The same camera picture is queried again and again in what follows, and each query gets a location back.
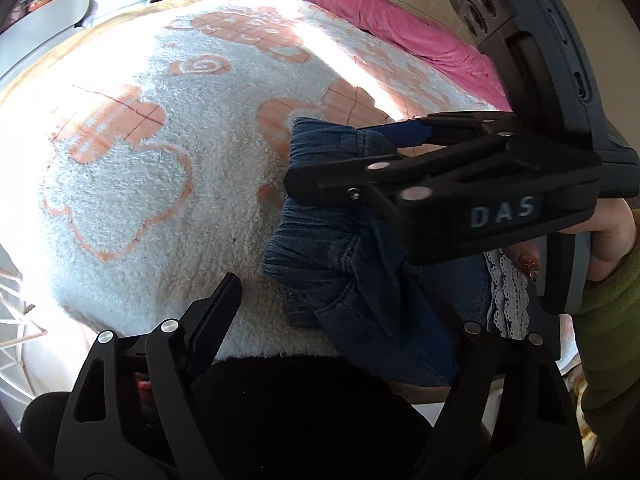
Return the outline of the green sleeve forearm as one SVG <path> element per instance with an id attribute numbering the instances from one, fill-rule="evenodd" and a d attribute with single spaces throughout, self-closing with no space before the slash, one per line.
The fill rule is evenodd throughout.
<path id="1" fill-rule="evenodd" d="M 586 390 L 587 425 L 608 445 L 639 404 L 639 213 L 632 210 L 638 240 L 604 281 L 588 282 L 573 316 Z"/>

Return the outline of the person right hand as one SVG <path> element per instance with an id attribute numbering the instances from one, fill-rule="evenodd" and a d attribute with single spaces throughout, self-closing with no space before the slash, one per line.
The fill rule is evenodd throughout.
<path id="1" fill-rule="evenodd" d="M 634 214 L 622 198 L 598 200 L 596 210 L 587 221 L 562 231 L 562 234 L 579 233 L 588 233 L 591 238 L 587 280 L 595 283 L 604 281 L 617 270 L 638 240 Z M 532 240 L 506 247 L 503 252 L 521 273 L 536 278 L 540 253 Z"/>

